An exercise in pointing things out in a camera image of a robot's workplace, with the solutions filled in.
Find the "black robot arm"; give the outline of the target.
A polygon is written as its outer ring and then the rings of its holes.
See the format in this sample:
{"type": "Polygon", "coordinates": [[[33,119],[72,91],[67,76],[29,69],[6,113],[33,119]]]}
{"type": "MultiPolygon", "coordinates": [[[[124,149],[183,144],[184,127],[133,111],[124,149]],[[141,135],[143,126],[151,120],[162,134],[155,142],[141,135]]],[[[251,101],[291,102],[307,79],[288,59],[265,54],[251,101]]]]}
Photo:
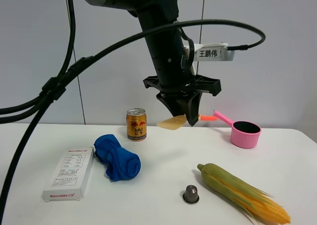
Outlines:
{"type": "MultiPolygon", "coordinates": [[[[177,0],[85,0],[93,6],[117,8],[138,18],[144,32],[176,23],[177,0]]],[[[220,81],[192,73],[193,56],[185,56],[181,27],[145,36],[156,76],[144,79],[146,88],[159,90],[157,99],[173,116],[185,115],[193,126],[199,120],[203,92],[217,95],[220,81]]]]}

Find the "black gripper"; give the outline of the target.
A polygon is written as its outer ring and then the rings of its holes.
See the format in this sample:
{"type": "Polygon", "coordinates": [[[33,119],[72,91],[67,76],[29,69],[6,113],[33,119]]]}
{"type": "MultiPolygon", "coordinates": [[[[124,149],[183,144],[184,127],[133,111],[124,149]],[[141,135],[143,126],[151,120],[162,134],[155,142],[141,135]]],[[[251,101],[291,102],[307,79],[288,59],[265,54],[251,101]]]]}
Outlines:
{"type": "Polygon", "coordinates": [[[221,91],[219,79],[202,75],[161,74],[143,80],[146,88],[155,88],[160,93],[156,98],[169,110],[172,116],[185,115],[190,126],[199,118],[202,93],[216,96],[221,91]]]}

